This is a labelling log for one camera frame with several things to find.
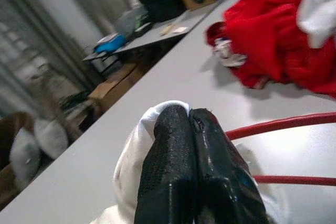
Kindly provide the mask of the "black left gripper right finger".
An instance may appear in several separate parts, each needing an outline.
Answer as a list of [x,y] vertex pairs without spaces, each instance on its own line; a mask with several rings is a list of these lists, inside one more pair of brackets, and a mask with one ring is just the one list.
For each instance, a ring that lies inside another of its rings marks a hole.
[[189,113],[196,147],[195,223],[268,223],[247,163],[207,109]]

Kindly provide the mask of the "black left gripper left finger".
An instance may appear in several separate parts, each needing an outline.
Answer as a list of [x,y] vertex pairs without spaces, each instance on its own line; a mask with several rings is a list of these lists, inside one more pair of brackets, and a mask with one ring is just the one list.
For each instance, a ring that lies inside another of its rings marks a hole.
[[171,105],[154,125],[154,142],[142,166],[134,223],[192,223],[197,167],[188,113]]

